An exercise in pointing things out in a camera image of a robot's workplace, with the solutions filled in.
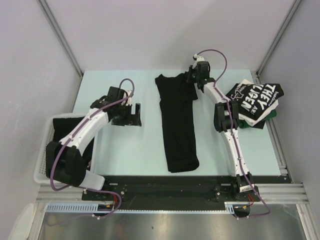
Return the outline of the black graphic t shirt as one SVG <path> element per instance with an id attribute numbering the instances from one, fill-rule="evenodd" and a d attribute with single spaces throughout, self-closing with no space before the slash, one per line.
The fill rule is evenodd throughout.
<path id="1" fill-rule="evenodd" d="M 193 101 L 198 99 L 187 74 L 155 78 L 160 97 L 162 134 L 168 171 L 190 172 L 200 165 L 197 157 Z"/>

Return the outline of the white plastic laundry basket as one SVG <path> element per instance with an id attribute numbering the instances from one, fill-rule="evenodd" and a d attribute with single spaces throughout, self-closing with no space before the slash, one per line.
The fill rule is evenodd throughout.
<path id="1" fill-rule="evenodd" d="M 65 137 L 58 142 L 53 141 L 54 137 L 54 118 L 79 118 L 82 121 Z M 73 187 L 82 187 L 88 189 L 101 190 L 105 182 L 104 178 L 96 173 L 87 170 L 83 160 L 87 145 L 92 138 L 95 138 L 98 131 L 107 123 L 104 113 L 63 113 L 54 115 L 48 119 L 45 125 L 44 136 L 40 146 L 33 179 L 39 184 L 50 184 L 51 169 L 60 148 L 66 144 L 60 160 L 58 161 L 54 176 L 57 180 L 53 183 L 61 183 L 66 181 L 67 185 Z"/>

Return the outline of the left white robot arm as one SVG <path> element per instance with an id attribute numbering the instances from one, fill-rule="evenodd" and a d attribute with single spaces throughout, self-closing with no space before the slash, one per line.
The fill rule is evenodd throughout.
<path id="1" fill-rule="evenodd" d="M 45 174 L 51 185 L 58 181 L 68 187 L 91 189 L 100 200 L 110 196 L 111 188 L 105 184 L 105 178 L 87 169 L 84 153 L 97 133 L 107 124 L 142 125 L 139 103 L 135 104 L 135 112 L 132 113 L 133 95 L 133 90 L 111 86 L 107 95 L 90 105 L 88 113 L 70 133 L 47 144 Z"/>

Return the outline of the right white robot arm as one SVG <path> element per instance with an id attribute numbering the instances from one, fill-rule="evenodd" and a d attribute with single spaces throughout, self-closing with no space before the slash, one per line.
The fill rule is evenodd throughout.
<path id="1" fill-rule="evenodd" d="M 210 77 L 209 62 L 201 56 L 193 59 L 195 63 L 189 67 L 187 82 L 196 84 L 197 88 L 214 102 L 213 125 L 224 139 L 233 170 L 234 183 L 230 194 L 235 200 L 242 201 L 254 184 L 251 182 L 252 175 L 240 146 L 238 104 L 223 94 L 216 84 L 217 81 Z"/>

